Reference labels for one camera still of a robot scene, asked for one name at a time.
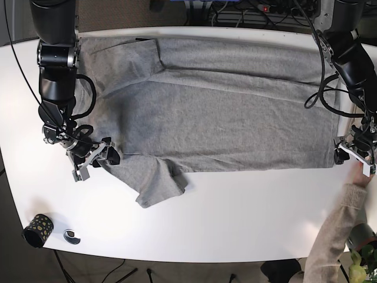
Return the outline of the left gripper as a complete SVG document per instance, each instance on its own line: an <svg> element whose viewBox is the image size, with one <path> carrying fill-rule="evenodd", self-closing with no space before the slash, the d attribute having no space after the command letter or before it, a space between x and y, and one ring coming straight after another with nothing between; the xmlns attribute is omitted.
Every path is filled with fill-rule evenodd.
<svg viewBox="0 0 377 283"><path fill-rule="evenodd" d="M363 174L366 176L376 173L375 151L369 143L361 140L348 142L347 136L334 139L334 162L336 165L344 164L351 156L363 164Z"/></svg>

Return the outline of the person's hand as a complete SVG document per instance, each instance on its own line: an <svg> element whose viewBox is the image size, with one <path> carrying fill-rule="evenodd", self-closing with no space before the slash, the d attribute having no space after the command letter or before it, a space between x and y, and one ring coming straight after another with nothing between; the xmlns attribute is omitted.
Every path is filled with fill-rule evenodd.
<svg viewBox="0 0 377 283"><path fill-rule="evenodd" d="M366 176L363 174L363 164L359 161L355 162L347 179L347 183L366 188L375 175Z"/></svg>

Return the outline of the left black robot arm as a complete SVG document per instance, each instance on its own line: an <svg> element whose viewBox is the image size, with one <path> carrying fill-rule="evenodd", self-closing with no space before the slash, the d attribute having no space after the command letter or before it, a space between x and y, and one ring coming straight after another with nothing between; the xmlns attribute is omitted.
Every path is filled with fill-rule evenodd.
<svg viewBox="0 0 377 283"><path fill-rule="evenodd" d="M318 1L317 6L308 23L321 63L328 63L335 74L321 77L319 91L311 99L320 100L336 115L360 119L360 127L352 126L344 136L335 139L334 160L342 164L353 156L363 164L362 173L369 177L376 173L376 72L356 29L365 1ZM346 113L326 102L325 87L338 78L346 86L351 102L362 113Z"/></svg>

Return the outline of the beige sleeve forearm right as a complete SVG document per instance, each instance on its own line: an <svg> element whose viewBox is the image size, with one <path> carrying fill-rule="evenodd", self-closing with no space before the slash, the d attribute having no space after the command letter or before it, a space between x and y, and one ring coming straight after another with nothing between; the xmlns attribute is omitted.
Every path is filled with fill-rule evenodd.
<svg viewBox="0 0 377 283"><path fill-rule="evenodd" d="M290 282L338 282L340 264L351 230L367 222L365 213L366 186L345 184L335 207L324 221L305 270L294 274Z"/></svg>

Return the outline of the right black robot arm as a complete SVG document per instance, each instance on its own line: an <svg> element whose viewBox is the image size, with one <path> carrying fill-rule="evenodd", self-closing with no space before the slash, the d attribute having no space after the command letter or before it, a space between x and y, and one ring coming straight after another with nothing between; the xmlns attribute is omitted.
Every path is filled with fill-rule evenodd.
<svg viewBox="0 0 377 283"><path fill-rule="evenodd" d="M99 167L100 161L118 165L120 156L110 137L92 141L93 127L79 126L78 119L88 116L97 99L95 85L89 77L77 72L80 45L77 31L75 1L30 1L31 14L39 36L37 63L39 66L39 116L48 144L59 143L73 165L75 181L89 178L87 167ZM91 104L74 114L75 86L84 80L91 90Z"/></svg>

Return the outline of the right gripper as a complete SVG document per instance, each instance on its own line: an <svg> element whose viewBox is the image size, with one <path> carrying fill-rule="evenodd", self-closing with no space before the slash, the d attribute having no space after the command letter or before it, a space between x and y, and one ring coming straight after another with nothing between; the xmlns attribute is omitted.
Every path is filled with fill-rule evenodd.
<svg viewBox="0 0 377 283"><path fill-rule="evenodd" d="M106 160L109 165L120 164L120 155L113 145L111 137L103 138L99 144L84 141L65 141L66 155L73 165L72 175L76 182L85 181L90 177L87 167Z"/></svg>

